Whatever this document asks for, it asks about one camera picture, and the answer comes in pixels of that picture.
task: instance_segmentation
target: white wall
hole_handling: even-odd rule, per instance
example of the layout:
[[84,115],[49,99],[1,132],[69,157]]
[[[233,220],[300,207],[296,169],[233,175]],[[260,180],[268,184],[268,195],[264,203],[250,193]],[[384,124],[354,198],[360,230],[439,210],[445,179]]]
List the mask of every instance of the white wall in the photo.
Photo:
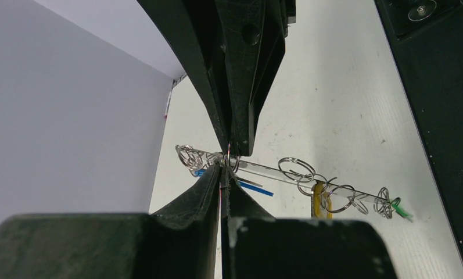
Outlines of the white wall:
[[173,79],[184,74],[137,0],[35,1]]
[[0,0],[0,222],[147,212],[171,83],[31,0]]

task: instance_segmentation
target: yellow tag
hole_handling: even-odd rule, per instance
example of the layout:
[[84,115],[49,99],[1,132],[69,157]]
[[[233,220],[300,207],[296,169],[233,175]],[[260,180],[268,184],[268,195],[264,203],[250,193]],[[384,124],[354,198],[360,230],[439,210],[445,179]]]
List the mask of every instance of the yellow tag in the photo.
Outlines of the yellow tag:
[[322,193],[322,189],[324,188],[323,183],[317,183],[315,186],[313,186],[313,193],[311,196],[311,206],[312,206],[312,212],[311,212],[311,217],[312,218],[327,218],[327,219],[332,219],[332,213],[328,212],[325,210],[325,208],[322,205],[325,205],[329,210],[332,210],[332,202],[331,198],[327,196],[327,193]]

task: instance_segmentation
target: white floor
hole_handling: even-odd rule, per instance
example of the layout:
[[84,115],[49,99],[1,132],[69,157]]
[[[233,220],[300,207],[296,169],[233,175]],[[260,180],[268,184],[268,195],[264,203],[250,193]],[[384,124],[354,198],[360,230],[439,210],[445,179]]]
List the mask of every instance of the white floor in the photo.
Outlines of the white floor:
[[[350,208],[334,218],[368,221],[380,233],[399,278],[463,278],[463,266],[373,1],[297,1],[297,23],[259,120],[246,160],[276,166],[282,157],[360,191],[391,198],[413,213],[367,216]],[[188,189],[195,178],[174,146],[219,151],[209,117],[189,79],[170,105],[150,212]],[[310,217],[310,200],[294,186],[254,179],[274,197],[251,192],[276,217]],[[221,263],[216,265],[221,278]]]

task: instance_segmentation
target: scuff mark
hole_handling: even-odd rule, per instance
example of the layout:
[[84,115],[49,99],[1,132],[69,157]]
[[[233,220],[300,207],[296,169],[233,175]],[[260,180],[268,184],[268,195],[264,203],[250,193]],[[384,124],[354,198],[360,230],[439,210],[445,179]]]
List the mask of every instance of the scuff mark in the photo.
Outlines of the scuff mark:
[[378,274],[385,274],[385,270],[383,268],[379,267],[379,266],[376,267],[375,270],[376,270],[376,272],[378,272]]
[[274,222],[276,222],[276,218],[272,218],[272,217],[263,217],[263,218],[262,218],[262,221],[266,221],[266,222],[269,222],[269,223],[274,223]]
[[245,217],[234,217],[228,221],[228,229],[229,229],[229,247],[234,248],[236,246],[236,242],[238,240],[238,230],[243,227],[243,222],[246,220]]
[[326,225],[328,225],[329,227],[332,227],[334,226],[334,221],[332,219],[324,219],[322,220]]
[[371,260],[373,261],[374,264],[377,264],[379,266],[382,265],[382,260],[380,260],[379,257],[373,257]]
[[318,227],[320,221],[318,219],[305,219],[305,223]]
[[343,224],[344,226],[350,226],[354,223],[354,221],[351,221],[351,220],[341,220],[340,221],[341,224]]

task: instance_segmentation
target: blue strip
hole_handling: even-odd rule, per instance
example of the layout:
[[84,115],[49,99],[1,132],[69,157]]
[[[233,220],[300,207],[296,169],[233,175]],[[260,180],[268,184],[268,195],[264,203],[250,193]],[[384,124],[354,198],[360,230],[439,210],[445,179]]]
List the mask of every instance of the blue strip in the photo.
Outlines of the blue strip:
[[[198,171],[195,171],[194,174],[198,177],[202,176],[202,174],[204,174],[204,171],[205,170],[198,170]],[[268,196],[274,196],[274,193],[273,192],[269,192],[267,190],[264,190],[262,188],[259,188],[257,186],[254,186],[254,185],[251,185],[251,184],[248,184],[248,183],[245,183],[243,181],[238,181],[240,183],[240,186],[242,188],[247,188],[247,189],[250,189],[252,191],[256,191],[256,192],[259,192],[261,194],[264,194],[264,195],[268,195]]]

